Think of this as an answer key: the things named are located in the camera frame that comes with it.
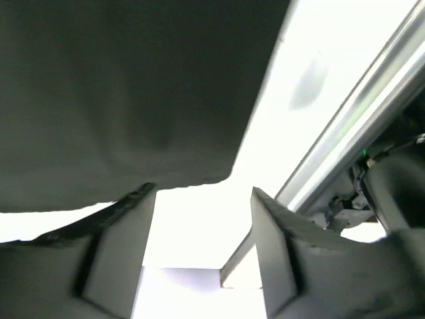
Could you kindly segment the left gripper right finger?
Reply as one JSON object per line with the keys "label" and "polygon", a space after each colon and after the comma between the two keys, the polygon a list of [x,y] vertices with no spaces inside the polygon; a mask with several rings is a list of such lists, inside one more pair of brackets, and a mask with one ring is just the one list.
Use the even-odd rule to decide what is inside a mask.
{"label": "left gripper right finger", "polygon": [[423,318],[424,231],[360,243],[321,229],[259,188],[251,196],[269,318]]}

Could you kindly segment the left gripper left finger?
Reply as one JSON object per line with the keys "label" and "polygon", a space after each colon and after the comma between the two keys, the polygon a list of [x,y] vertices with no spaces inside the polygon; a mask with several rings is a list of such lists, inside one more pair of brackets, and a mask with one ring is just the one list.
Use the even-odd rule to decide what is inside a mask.
{"label": "left gripper left finger", "polygon": [[32,241],[1,245],[2,318],[130,318],[155,206],[146,183]]}

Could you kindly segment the black long sleeve shirt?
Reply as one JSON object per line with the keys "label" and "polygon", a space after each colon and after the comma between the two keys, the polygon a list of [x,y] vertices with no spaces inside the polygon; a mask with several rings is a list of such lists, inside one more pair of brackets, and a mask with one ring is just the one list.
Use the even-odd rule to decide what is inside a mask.
{"label": "black long sleeve shirt", "polygon": [[288,7],[2,1],[1,210],[226,179]]}

